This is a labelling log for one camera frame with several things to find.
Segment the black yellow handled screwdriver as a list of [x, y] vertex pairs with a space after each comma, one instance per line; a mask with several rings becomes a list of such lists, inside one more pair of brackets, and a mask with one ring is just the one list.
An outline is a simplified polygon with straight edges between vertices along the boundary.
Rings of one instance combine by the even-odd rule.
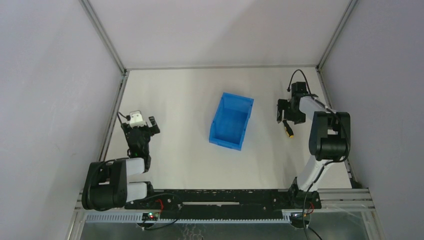
[[293, 129], [290, 127], [288, 121], [286, 119], [283, 119], [282, 120], [282, 123], [283, 123], [283, 126], [284, 126], [284, 129], [285, 129], [285, 132], [286, 132], [287, 136], [289, 138], [293, 138], [294, 137], [294, 132], [293, 132]]

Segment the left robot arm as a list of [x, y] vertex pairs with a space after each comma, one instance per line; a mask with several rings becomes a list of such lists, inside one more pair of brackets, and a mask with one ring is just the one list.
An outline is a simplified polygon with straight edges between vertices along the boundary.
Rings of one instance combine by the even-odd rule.
[[146, 182], [130, 183], [129, 176], [149, 171], [151, 155], [149, 143], [160, 128], [154, 116], [150, 123], [136, 113], [127, 116], [120, 126], [128, 145], [127, 156], [89, 165], [84, 183], [81, 203], [85, 210], [107, 211], [122, 208], [126, 203], [146, 198]]

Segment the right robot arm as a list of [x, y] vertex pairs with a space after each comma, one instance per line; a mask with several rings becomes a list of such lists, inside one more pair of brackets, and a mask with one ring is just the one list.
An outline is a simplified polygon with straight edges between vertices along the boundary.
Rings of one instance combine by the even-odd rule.
[[311, 120], [308, 139], [310, 158], [295, 177], [288, 190], [289, 199], [298, 205], [300, 201], [314, 200], [318, 183], [328, 168], [347, 160], [350, 153], [350, 122], [347, 112], [335, 111], [309, 91], [306, 82], [294, 82], [288, 87], [289, 99], [277, 102], [278, 123], [283, 123], [288, 137], [294, 137], [289, 123], [295, 125]]

